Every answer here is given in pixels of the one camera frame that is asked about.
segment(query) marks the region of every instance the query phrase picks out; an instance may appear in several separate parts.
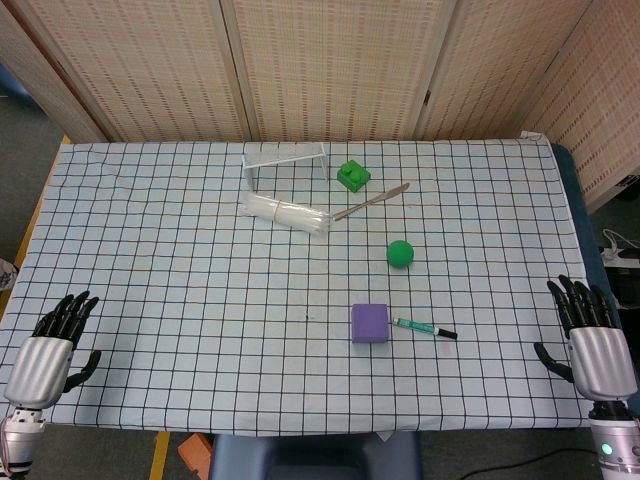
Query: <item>green ball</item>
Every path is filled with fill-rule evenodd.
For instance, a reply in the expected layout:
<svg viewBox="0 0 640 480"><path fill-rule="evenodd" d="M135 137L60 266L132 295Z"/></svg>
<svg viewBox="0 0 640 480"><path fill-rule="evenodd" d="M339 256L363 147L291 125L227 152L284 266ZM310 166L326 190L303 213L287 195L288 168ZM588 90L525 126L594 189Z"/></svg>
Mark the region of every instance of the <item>green ball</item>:
<svg viewBox="0 0 640 480"><path fill-rule="evenodd" d="M396 240L387 247L387 261L396 268L404 268L413 262L413 247L405 240Z"/></svg>

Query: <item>green marker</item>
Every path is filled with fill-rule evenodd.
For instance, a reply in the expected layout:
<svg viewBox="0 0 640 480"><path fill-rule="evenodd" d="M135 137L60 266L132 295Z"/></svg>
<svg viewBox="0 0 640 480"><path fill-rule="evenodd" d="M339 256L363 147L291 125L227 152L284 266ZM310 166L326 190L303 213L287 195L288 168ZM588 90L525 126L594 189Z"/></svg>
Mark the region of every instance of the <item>green marker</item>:
<svg viewBox="0 0 640 480"><path fill-rule="evenodd" d="M410 328L411 330L418 330L419 332L451 338L452 340L456 340L458 338L458 334L456 332L438 328L435 325L429 325L428 323L413 322L406 318L394 318L393 324L398 325L399 327Z"/></svg>

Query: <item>blue chair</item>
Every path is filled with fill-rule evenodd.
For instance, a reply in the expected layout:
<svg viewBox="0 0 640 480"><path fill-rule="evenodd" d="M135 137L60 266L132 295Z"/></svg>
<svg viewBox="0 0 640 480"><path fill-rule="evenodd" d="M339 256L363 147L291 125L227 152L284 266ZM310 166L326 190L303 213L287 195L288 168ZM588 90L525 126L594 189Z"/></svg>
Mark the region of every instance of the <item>blue chair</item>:
<svg viewBox="0 0 640 480"><path fill-rule="evenodd" d="M420 434L216 435L210 480L422 480Z"/></svg>

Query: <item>grid tablecloth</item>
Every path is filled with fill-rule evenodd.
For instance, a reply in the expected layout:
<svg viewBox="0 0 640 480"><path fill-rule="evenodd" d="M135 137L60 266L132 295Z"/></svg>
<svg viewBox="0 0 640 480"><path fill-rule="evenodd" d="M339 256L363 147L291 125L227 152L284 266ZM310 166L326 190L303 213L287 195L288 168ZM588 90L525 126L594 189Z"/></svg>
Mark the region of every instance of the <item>grid tablecloth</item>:
<svg viewBox="0 0 640 480"><path fill-rule="evenodd" d="M327 143L372 179L357 194L310 161L257 191L332 212L407 192L309 236L241 214L241 154L273 144L62 145L2 321L1 389L36 321L67 292L101 301L73 368L103 352L53 422L317 434L576 426L588 405L536 359L567 352L545 282L584 278L546 138ZM415 248L390 268L386 246ZM455 330L390 327L350 342L350 307ZM3 403L2 412L8 410Z"/></svg>

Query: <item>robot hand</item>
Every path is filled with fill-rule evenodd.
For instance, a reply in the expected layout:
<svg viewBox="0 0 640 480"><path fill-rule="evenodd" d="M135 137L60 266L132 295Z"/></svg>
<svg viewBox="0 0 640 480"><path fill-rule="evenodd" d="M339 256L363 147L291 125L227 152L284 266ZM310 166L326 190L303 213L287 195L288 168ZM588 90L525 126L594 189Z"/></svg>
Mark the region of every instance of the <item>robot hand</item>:
<svg viewBox="0 0 640 480"><path fill-rule="evenodd" d="M91 377L101 352L89 355L79 373L67 378L73 352L98 297L89 292L76 298L67 295L36 325L33 335L20 347L4 396L16 407L0 426L0 477L24 477L44 432L42 410Z"/></svg>
<svg viewBox="0 0 640 480"><path fill-rule="evenodd" d="M551 281L547 286L569 340L571 367L551 358L542 343L534 344L536 354L549 371L594 401L589 418L603 477L640 478L640 429L624 403L638 390L627 341L599 288L564 275L559 280L565 291Z"/></svg>

